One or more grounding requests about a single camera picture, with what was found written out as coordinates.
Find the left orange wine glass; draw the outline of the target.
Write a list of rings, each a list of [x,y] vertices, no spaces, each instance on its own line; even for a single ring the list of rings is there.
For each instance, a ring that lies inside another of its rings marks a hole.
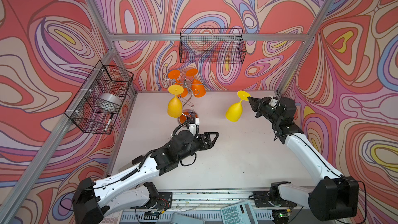
[[[179,95],[179,97],[186,97],[188,95],[188,90],[184,87],[183,77],[181,71],[175,69],[168,73],[168,79],[170,79],[173,84],[177,84],[183,87],[183,93]]]

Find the grey black stapler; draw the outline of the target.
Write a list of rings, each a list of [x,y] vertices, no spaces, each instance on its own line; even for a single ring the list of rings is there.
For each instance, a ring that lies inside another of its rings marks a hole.
[[[118,170],[118,172],[119,172],[119,173],[120,173],[120,172],[123,172],[123,171],[125,171],[125,170],[127,170],[127,169],[129,169],[129,168],[131,168],[131,167],[133,167],[133,166],[135,166],[135,165],[137,165],[137,164],[140,164],[140,161],[138,161],[138,160],[132,160],[132,161],[128,162],[126,165],[122,166],[122,167]]]

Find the chrome wine glass rack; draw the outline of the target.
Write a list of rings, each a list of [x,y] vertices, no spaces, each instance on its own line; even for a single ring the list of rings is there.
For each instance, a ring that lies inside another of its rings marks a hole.
[[[195,97],[191,90],[192,78],[187,77],[186,75],[185,76],[182,75],[182,77],[183,77],[184,87],[186,87],[188,90],[188,95],[186,97],[178,96],[178,98],[181,100],[182,106],[183,106],[182,115],[179,118],[175,118],[179,124],[182,124],[189,118],[199,118],[199,114],[195,111],[195,105],[192,101],[192,98]],[[166,81],[167,81],[167,84],[166,84],[167,89],[171,85],[176,85],[176,84],[173,84],[173,82],[170,79],[168,79],[168,77],[167,77]],[[207,82],[205,80],[201,80],[201,82],[204,84],[204,86],[207,84]]]

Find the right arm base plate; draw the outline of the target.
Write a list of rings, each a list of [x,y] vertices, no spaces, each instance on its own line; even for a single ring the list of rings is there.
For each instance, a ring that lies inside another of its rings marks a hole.
[[[249,196],[249,200],[255,202],[255,206],[259,207],[286,207],[295,208],[296,203],[286,201],[275,197],[269,191],[253,191],[252,195]]]

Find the light yellow wine glass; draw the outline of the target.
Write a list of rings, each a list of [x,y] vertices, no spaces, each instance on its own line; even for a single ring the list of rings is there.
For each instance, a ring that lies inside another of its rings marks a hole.
[[[226,112],[226,118],[231,122],[239,121],[243,113],[242,102],[248,101],[248,98],[251,97],[251,95],[248,92],[243,90],[238,91],[237,96],[239,97],[240,101],[231,105]]]

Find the teal calculator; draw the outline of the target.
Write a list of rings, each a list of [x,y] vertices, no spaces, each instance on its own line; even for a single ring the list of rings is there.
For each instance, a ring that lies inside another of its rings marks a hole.
[[[222,208],[221,218],[224,224],[258,224],[249,201],[241,201]]]

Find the orange wine glass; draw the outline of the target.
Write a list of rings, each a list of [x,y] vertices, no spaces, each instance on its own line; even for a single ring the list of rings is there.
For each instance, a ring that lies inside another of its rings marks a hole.
[[[186,97],[188,95],[188,90],[184,87],[183,77],[181,71],[175,69],[168,73],[168,79],[170,79],[173,84],[177,84],[183,87],[183,93],[179,95],[179,97]]]
[[[196,68],[189,69],[186,72],[187,77],[191,77],[191,90],[195,97],[203,97],[206,94],[204,84],[200,81],[199,71]]]

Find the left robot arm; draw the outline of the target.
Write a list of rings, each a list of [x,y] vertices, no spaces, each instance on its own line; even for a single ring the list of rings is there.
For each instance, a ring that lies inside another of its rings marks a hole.
[[[99,224],[107,214],[147,204],[149,190],[134,190],[134,186],[170,172],[181,165],[183,159],[196,156],[198,151],[213,148],[218,137],[218,132],[194,135],[181,131],[164,146],[147,152],[140,163],[114,176],[96,181],[82,180],[72,198],[75,222]]]

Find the black marker pen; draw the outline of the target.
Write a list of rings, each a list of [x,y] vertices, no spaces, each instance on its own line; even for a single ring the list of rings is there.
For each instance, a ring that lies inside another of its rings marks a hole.
[[[107,130],[109,129],[110,124],[112,123],[113,117],[114,117],[114,114],[111,114],[111,116],[110,116],[110,118],[109,118],[107,124],[105,125],[104,131],[103,131],[104,133],[106,133]]]

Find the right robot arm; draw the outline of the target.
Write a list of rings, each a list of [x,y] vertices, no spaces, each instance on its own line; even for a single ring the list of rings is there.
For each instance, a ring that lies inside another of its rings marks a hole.
[[[319,221],[355,217],[358,209],[359,183],[332,166],[310,143],[294,122],[295,101],[288,97],[248,97],[255,117],[272,124],[275,137],[299,159],[315,183],[313,190],[288,181],[272,183],[268,192],[270,204],[299,204],[311,210]]]

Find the dark yellow wine glass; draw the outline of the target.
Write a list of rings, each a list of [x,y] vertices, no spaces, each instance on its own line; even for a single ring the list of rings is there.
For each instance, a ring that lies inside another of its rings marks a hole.
[[[179,118],[182,115],[182,102],[178,98],[184,91],[184,88],[180,85],[171,85],[168,88],[168,92],[174,97],[169,101],[167,107],[167,113],[170,117]]]

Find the right orange wine glass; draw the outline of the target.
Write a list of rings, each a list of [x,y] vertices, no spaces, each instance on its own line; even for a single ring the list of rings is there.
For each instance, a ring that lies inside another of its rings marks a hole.
[[[186,72],[187,77],[191,77],[191,90],[195,97],[203,97],[206,94],[204,84],[200,81],[199,71],[196,68],[189,69]]]

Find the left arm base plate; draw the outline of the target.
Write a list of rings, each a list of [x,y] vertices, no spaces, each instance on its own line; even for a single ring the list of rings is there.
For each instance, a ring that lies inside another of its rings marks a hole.
[[[147,200],[144,205],[132,206],[129,209],[167,210],[172,206],[173,193],[171,191],[160,192],[158,196],[143,194],[143,198]]]

